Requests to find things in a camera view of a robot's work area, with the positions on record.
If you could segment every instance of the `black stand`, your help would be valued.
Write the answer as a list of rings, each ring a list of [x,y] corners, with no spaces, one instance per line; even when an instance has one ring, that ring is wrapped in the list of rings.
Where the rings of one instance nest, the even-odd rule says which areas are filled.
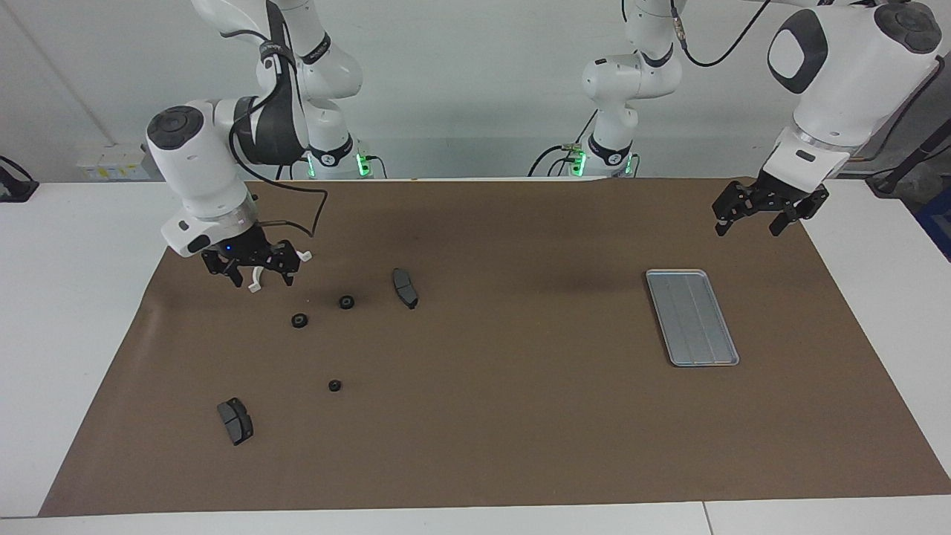
[[[915,149],[910,156],[904,159],[895,170],[891,172],[882,181],[875,179],[868,180],[868,186],[877,197],[888,198],[895,192],[898,183],[907,176],[911,169],[915,168],[928,158],[948,137],[951,137],[951,119],[948,119],[943,125],[935,130],[920,147]]]
[[[10,192],[0,195],[0,203],[26,203],[40,186],[39,182],[17,180],[4,168],[0,168],[0,184]]]

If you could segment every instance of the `silver tray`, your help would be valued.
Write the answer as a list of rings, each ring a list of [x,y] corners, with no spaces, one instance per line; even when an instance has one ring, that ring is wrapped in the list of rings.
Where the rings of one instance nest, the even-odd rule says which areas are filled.
[[[647,278],[667,352],[675,366],[740,364],[740,355],[704,271],[652,269]]]

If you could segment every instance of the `electrical outlet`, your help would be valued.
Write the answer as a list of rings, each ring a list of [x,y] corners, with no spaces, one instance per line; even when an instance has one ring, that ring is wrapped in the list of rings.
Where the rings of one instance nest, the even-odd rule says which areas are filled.
[[[76,166],[91,182],[142,182],[153,178],[143,163],[146,155],[136,147],[91,149],[83,153]]]

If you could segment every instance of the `white wall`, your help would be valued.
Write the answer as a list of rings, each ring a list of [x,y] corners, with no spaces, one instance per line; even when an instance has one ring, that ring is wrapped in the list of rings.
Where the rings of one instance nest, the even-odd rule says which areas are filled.
[[[631,49],[614,0],[317,4],[366,72],[360,95],[340,103],[351,128],[397,176],[524,174],[542,149],[572,141],[590,115],[580,87],[585,64]],[[951,33],[951,2],[930,5]],[[691,2],[695,55],[718,55],[755,10]],[[639,104],[642,175],[756,172],[796,104],[766,68],[768,43],[793,11],[769,7],[721,67],[688,66],[677,93]],[[138,145],[151,116],[168,106],[258,90],[257,52],[220,38],[187,0],[0,0],[0,32],[0,153],[41,180],[78,179],[77,146],[107,138]],[[925,118],[948,114],[943,87]]]

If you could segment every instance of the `green indicator light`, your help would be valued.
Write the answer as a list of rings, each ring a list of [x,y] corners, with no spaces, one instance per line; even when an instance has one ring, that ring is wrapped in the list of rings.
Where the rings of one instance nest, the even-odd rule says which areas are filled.
[[[370,174],[370,166],[367,165],[366,157],[357,153],[357,165],[359,166],[359,175],[366,176]]]
[[[585,174],[585,164],[588,163],[588,154],[582,152],[574,160],[574,165],[572,166],[572,174],[574,176],[584,176]]]

